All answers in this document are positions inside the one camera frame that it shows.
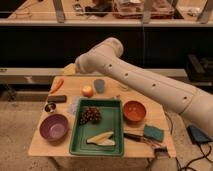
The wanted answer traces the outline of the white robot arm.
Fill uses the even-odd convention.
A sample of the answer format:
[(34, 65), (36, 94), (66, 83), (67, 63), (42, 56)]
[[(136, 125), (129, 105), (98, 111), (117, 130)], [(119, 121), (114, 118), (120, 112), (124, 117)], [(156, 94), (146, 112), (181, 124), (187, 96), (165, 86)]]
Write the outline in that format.
[(178, 113), (213, 139), (212, 94), (124, 62), (122, 54), (122, 43), (107, 38), (76, 58), (76, 71), (99, 72), (113, 78)]

